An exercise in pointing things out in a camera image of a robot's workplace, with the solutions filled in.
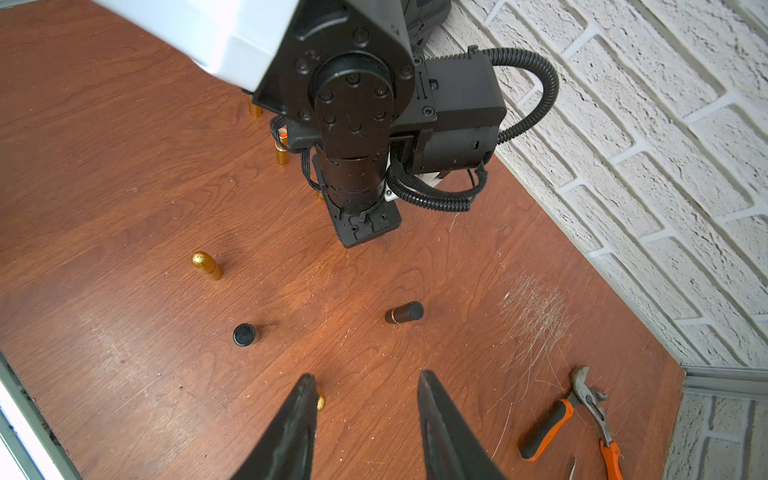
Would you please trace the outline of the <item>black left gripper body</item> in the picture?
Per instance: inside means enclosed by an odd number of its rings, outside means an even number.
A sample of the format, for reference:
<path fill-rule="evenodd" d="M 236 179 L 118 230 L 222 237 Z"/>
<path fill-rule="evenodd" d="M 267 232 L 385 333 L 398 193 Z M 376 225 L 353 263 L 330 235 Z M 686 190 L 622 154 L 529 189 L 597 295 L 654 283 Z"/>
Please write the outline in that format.
<path fill-rule="evenodd" d="M 345 213 L 330 198 L 324 196 L 336 235 L 345 248 L 361 245 L 396 230 L 402 222 L 394 202 L 380 200 L 359 214 Z"/>

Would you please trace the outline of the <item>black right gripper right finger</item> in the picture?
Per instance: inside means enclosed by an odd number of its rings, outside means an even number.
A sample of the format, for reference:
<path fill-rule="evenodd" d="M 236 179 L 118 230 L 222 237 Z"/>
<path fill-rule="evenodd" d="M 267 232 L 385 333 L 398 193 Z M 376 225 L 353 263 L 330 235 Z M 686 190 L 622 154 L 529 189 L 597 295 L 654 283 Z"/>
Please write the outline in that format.
<path fill-rule="evenodd" d="M 434 372 L 421 372 L 417 399 L 427 479 L 505 479 Z"/>

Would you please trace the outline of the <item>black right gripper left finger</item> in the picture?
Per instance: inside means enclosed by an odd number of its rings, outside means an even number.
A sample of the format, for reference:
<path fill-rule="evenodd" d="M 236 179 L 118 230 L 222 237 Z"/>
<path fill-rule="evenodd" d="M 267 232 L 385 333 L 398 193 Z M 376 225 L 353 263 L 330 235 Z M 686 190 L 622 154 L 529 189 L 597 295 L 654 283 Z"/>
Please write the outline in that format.
<path fill-rule="evenodd" d="M 315 377 L 303 374 L 232 479 L 310 479 L 317 402 Z"/>

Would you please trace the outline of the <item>dark brown lipstick cap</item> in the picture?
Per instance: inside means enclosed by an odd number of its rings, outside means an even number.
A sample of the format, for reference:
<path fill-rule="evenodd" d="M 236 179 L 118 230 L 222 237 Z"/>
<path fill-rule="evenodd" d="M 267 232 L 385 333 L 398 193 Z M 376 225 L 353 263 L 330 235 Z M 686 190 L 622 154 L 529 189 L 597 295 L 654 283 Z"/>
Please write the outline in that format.
<path fill-rule="evenodd" d="M 387 310 L 385 313 L 385 321 L 390 324 L 409 323 L 421 320 L 424 313 L 424 307 L 420 302 L 411 301 Z"/>

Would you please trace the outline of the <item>gold lipstick cap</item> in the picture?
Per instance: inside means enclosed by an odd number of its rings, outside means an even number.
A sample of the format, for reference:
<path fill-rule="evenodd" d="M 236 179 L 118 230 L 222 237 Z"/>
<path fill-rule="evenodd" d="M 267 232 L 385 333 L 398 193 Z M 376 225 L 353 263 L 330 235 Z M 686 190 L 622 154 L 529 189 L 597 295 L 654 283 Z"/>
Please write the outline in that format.
<path fill-rule="evenodd" d="M 248 101 L 249 115 L 253 118 L 260 118 L 263 115 L 263 108 L 257 105 L 252 99 Z"/>

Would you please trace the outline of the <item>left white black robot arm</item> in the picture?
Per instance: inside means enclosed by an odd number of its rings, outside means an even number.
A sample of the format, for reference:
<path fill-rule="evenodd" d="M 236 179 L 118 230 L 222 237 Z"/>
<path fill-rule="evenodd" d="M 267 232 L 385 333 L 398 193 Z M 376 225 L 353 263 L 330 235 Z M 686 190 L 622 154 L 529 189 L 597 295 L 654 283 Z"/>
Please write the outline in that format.
<path fill-rule="evenodd" d="M 427 58 L 447 1 L 109 1 L 106 8 L 273 113 L 336 234 L 353 247 L 399 227 L 399 202 L 466 212 L 498 145 L 559 93 L 519 48 Z"/>

